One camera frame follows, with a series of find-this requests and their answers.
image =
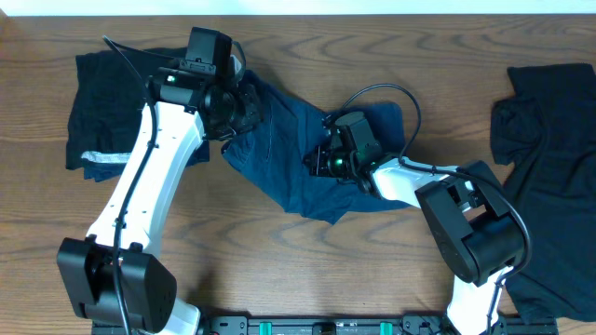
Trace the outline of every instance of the cable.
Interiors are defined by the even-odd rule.
[[[495,185],[492,182],[487,181],[485,178],[482,178],[479,176],[472,176],[472,175],[464,173],[464,172],[453,172],[451,170],[437,169],[437,167],[434,165],[432,167],[417,167],[417,166],[409,165],[405,162],[405,160],[403,159],[403,156],[408,152],[408,149],[410,149],[410,146],[412,145],[413,141],[415,140],[416,135],[418,135],[418,131],[420,131],[420,127],[422,125],[422,112],[420,110],[420,105],[418,104],[418,101],[412,95],[412,93],[410,93],[407,89],[405,89],[401,86],[395,85],[395,84],[376,84],[376,85],[372,85],[369,87],[365,87],[362,90],[360,90],[358,93],[356,93],[352,97],[350,97],[350,99],[348,99],[342,106],[342,110],[344,110],[355,98],[357,98],[361,94],[368,92],[375,88],[380,88],[380,87],[391,87],[391,88],[400,90],[401,92],[405,93],[412,100],[413,105],[416,108],[416,115],[417,115],[416,128],[415,128],[412,136],[410,137],[410,139],[408,140],[406,145],[404,145],[404,147],[401,149],[401,152],[398,155],[398,161],[400,162],[400,165],[410,168],[410,169],[413,169],[413,170],[418,170],[421,172],[428,172],[428,173],[433,173],[433,174],[435,174],[435,173],[446,174],[446,175],[450,175],[450,176],[453,176],[456,178],[461,178],[465,181],[470,181],[470,182],[473,182],[476,184],[488,185],[489,187],[494,189],[494,191],[496,192],[499,199],[501,199],[501,201],[503,201],[505,203],[505,205],[509,208],[511,215],[513,216],[513,219],[515,220],[515,222],[517,223],[518,227],[521,230],[521,233],[523,234],[523,243],[525,245],[525,254],[524,254],[523,259],[521,260],[520,264],[515,266],[511,271],[509,271],[505,274],[501,274],[494,282],[494,292],[493,292],[493,297],[491,298],[491,304],[489,307],[489,311],[488,311],[488,315],[487,315],[487,323],[486,323],[486,334],[491,335],[491,328],[492,328],[491,320],[493,318],[493,310],[496,307],[496,299],[499,295],[499,292],[501,291],[501,288],[503,287],[503,282],[507,278],[509,278],[509,277],[517,274],[519,271],[521,271],[524,267],[526,267],[528,265],[528,263],[532,259],[532,238],[530,236],[530,232],[528,231],[528,228],[525,225],[525,222],[523,221],[522,216],[520,216],[520,213],[518,213],[518,211],[515,209],[515,207],[513,207],[513,205],[511,205],[511,203],[509,203],[509,201],[507,200],[507,197],[505,196],[505,194],[503,194],[503,191],[502,191],[500,185]]]
[[[112,42],[110,38],[107,36],[103,37],[103,41],[105,44],[108,45],[115,53],[117,53],[120,58],[125,62],[127,68],[129,69],[130,73],[134,77],[135,81],[139,86],[142,88],[142,95],[145,100],[145,103],[149,106],[149,110],[151,111],[151,140],[147,143],[147,151],[145,155],[142,157],[142,161],[139,164],[139,168],[135,173],[132,182],[130,183],[129,190],[127,191],[126,195],[124,196],[124,200],[122,201],[122,207],[120,208],[120,212],[118,213],[118,217],[115,219],[115,231],[114,231],[114,250],[112,252],[112,264],[114,266],[114,288],[115,288],[115,295],[118,300],[118,306],[120,308],[120,314],[122,314],[122,324],[124,327],[125,332],[127,335],[131,335],[131,327],[129,322],[129,313],[127,309],[126,302],[124,301],[124,294],[122,291],[122,282],[120,278],[120,238],[122,235],[122,229],[125,228],[126,223],[124,222],[124,216],[127,214],[127,208],[129,206],[130,199],[132,194],[134,193],[134,189],[141,178],[142,171],[144,170],[145,166],[147,165],[147,161],[149,160],[149,156],[153,151],[153,148],[156,146],[156,138],[157,138],[157,113],[156,108],[154,106],[153,100],[151,99],[151,94],[149,93],[149,89],[145,86],[141,75],[137,72],[134,68],[130,60],[127,59],[126,56],[118,49],[116,46],[121,46],[117,43]]]
[[[162,54],[158,54],[158,53],[151,52],[151,51],[139,50],[139,49],[136,49],[134,47],[123,46],[123,45],[121,45],[119,43],[116,43],[114,41],[111,41],[111,42],[112,42],[112,44],[114,46],[116,46],[118,48],[121,48],[121,49],[124,49],[126,51],[132,51],[132,52],[140,53],[140,54],[151,56],[151,57],[161,58],[161,59],[164,59],[164,60],[181,60],[181,58],[178,58],[178,57],[162,55]]]

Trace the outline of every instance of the white wall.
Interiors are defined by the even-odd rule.
[[[545,14],[596,13],[596,0],[0,0],[0,8],[8,16]]]

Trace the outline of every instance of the wooden table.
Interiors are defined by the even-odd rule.
[[[394,82],[423,107],[412,157],[493,162],[491,105],[512,94],[508,66],[594,63],[594,16],[15,18],[0,36],[0,332],[86,334],[55,263],[82,238],[116,181],[64,168],[75,55],[102,35],[138,48],[183,47],[193,26],[240,41],[249,67],[324,110],[361,87]],[[412,105],[393,100],[413,129]],[[254,315],[442,311],[453,275],[419,210],[348,214],[336,225],[284,214],[222,160],[188,168],[169,211],[162,261],[180,296]],[[493,166],[503,180],[509,167]],[[506,294],[502,312],[515,308]],[[560,320],[564,334],[596,325]]]

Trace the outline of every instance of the dark clothing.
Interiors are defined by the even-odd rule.
[[[261,188],[286,212],[336,223],[346,212],[373,212],[405,208],[400,201],[363,194],[354,184],[332,178],[312,177],[303,157],[328,139],[321,120],[325,113],[287,97],[247,71],[244,83],[253,83],[264,105],[264,121],[250,133],[230,140],[222,149],[225,158],[249,181]],[[375,136],[387,151],[404,145],[401,110],[395,103],[354,107],[362,110]]]
[[[588,64],[510,68],[516,97],[493,110],[497,164],[534,241],[507,290],[527,321],[596,321],[596,75]]]
[[[186,48],[150,50],[155,53],[183,57]],[[169,60],[149,57],[135,52],[124,54],[142,78],[154,74]],[[85,168],[85,178],[102,181],[119,175],[121,167],[101,167],[101,162],[81,158],[84,152],[102,154],[130,153],[141,125],[144,106],[141,89],[129,73],[125,63],[112,51],[76,56],[78,90],[68,121],[66,168]],[[192,164],[209,161],[209,144],[193,154]]]

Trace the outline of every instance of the navy blue cloth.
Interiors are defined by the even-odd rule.
[[[184,57],[186,48],[155,48],[148,51]],[[142,78],[154,74],[169,60],[125,51],[124,54]],[[84,152],[102,154],[130,153],[141,126],[144,106],[141,88],[125,63],[113,51],[76,56],[78,90],[68,120],[66,168],[83,168],[85,179],[104,181],[120,175],[125,164],[90,162]],[[209,143],[203,142],[189,165],[209,161]]]
[[[336,223],[346,212],[375,212],[406,208],[363,194],[354,184],[332,178],[312,177],[302,160],[328,139],[321,120],[325,113],[292,99],[247,71],[241,85],[252,83],[264,105],[264,121],[252,132],[239,135],[222,148],[223,158],[262,189],[286,212]],[[375,136],[387,151],[404,145],[401,109],[395,103],[352,107],[363,111]]]

